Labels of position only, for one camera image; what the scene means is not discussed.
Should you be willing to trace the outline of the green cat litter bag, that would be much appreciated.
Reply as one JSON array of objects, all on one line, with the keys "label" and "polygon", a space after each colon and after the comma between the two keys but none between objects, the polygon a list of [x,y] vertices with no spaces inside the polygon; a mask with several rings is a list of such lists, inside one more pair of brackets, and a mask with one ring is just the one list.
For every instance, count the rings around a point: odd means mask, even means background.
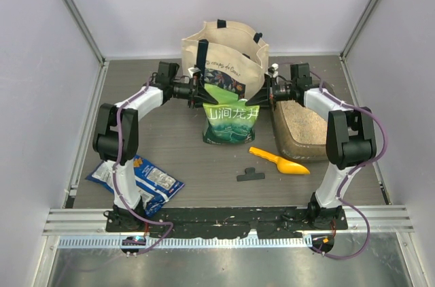
[{"label": "green cat litter bag", "polygon": [[260,107],[246,106],[246,99],[239,99],[236,93],[215,85],[205,84],[205,90],[218,101],[218,104],[203,104],[207,118],[203,141],[212,145],[247,144],[253,141],[254,125]]}]

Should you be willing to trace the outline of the yellow plastic scoop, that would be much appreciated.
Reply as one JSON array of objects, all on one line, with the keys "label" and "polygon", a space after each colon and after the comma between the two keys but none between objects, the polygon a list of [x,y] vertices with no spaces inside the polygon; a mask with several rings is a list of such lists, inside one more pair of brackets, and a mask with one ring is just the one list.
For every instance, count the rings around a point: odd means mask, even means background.
[{"label": "yellow plastic scoop", "polygon": [[266,159],[272,163],[275,163],[277,170],[282,174],[289,174],[289,175],[310,174],[310,171],[305,166],[295,163],[293,161],[289,161],[281,156],[272,154],[265,150],[255,148],[255,147],[250,147],[249,153],[253,154],[254,156],[258,156],[260,158]]}]

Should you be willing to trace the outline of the black bag clip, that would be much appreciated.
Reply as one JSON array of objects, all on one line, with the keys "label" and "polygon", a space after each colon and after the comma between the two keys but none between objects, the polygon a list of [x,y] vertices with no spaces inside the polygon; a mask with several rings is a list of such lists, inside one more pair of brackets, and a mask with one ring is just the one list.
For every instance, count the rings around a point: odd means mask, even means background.
[{"label": "black bag clip", "polygon": [[254,167],[245,168],[245,173],[237,176],[238,182],[248,182],[254,180],[263,180],[265,178],[264,173],[257,172]]}]

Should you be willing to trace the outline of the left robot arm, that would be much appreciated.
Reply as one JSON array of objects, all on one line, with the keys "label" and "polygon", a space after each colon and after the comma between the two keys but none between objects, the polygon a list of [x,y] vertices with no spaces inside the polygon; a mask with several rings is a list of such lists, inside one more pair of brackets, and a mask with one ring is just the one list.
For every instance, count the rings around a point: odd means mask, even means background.
[{"label": "left robot arm", "polygon": [[189,107],[218,104],[200,81],[199,69],[190,71],[187,82],[177,79],[178,70],[177,63],[160,61],[138,92],[117,104],[104,103],[98,110],[92,147],[111,171],[115,194],[112,210],[104,213],[108,232],[136,232],[147,222],[133,166],[140,120],[172,98],[186,100]]}]

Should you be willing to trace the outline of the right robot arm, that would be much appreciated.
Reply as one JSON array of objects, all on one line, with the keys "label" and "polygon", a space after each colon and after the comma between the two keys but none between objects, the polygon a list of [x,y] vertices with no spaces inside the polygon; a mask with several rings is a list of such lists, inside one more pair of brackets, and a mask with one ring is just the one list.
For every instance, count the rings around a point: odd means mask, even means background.
[{"label": "right robot arm", "polygon": [[279,101],[295,101],[327,122],[326,156],[329,165],[320,187],[312,194],[302,221],[322,229],[340,217],[344,193],[358,171],[377,154],[371,111],[334,97],[323,82],[313,82],[309,64],[290,65],[290,80],[277,81],[278,65],[269,67],[263,87],[248,106],[275,107]]}]

